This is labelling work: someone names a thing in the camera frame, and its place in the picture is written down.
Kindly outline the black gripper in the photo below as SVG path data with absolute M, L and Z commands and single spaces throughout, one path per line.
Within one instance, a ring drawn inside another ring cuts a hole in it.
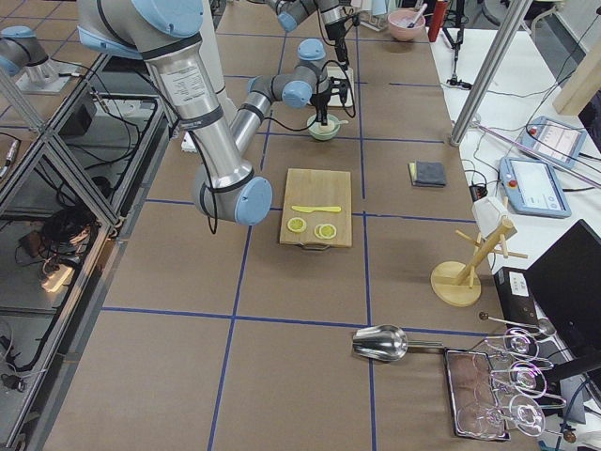
M 328 39 L 333 41 L 337 59 L 339 61 L 348 61 L 347 46 L 345 42 L 345 36 L 347 33 L 345 22 L 340 20 L 337 22 L 327 23 L 326 32 Z
M 348 79 L 327 77 L 317 86 L 313 95 L 313 106 L 317 117 L 326 117 L 332 97 L 338 98 L 343 109 L 351 106 L 351 82 Z

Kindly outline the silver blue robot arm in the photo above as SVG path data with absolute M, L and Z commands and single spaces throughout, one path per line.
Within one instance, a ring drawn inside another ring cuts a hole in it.
M 142 60 L 181 129 L 198 149 L 203 163 L 194 182 L 194 203 L 214 221 L 245 226 L 261 222 L 272 200 L 270 183 L 254 173 L 243 154 L 271 106 L 311 104 L 324 122 L 333 79 L 320 39 L 298 47 L 299 61 L 290 73 L 259 76 L 235 116 L 228 119 L 209 78 L 219 57 L 201 55 L 201 1 L 80 1 L 78 32 L 96 52 Z
M 346 14 L 340 1 L 332 0 L 268 0 L 266 4 L 274 11 L 280 26 L 287 32 L 294 31 L 312 14 L 317 13 L 326 33 L 326 40 L 332 44 L 337 61 L 348 65 L 346 45 L 347 22 L 351 16 Z

